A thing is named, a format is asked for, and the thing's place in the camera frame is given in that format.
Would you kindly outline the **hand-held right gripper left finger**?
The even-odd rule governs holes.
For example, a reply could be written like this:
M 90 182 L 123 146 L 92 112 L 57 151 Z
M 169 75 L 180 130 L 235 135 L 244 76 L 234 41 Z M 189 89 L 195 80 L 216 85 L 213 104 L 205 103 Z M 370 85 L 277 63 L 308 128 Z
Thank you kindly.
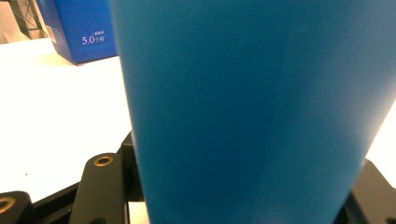
M 134 154 L 134 143 L 130 133 L 121 142 L 117 153 L 122 159 L 123 180 L 128 201 L 145 201 Z

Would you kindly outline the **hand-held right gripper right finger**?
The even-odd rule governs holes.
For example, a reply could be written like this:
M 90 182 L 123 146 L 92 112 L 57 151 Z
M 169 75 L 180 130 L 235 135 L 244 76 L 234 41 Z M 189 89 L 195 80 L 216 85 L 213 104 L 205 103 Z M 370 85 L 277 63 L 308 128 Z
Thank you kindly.
M 334 224 L 396 224 L 396 189 L 371 161 L 366 161 Z

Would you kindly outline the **blue bottle with white cap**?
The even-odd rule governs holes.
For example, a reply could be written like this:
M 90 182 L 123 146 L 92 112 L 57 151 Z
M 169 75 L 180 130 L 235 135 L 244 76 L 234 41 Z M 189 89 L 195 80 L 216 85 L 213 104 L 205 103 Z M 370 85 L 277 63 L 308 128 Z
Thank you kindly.
M 332 224 L 396 100 L 396 0 L 110 0 L 150 224 Z

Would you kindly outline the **blue cardboard box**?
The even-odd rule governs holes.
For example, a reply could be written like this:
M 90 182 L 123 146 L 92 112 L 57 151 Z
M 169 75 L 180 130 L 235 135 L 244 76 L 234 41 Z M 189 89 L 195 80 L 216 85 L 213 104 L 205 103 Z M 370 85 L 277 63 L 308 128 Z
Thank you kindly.
M 108 0 L 36 0 L 56 52 L 74 64 L 117 55 Z

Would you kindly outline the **white paper mat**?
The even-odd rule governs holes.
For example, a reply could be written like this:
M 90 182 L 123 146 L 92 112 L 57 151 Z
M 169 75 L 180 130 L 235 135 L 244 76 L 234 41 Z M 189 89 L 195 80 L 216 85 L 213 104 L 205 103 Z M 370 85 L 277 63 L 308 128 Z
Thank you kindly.
M 36 201 L 74 184 L 130 129 L 118 58 L 73 65 L 47 38 L 0 45 L 0 192 Z

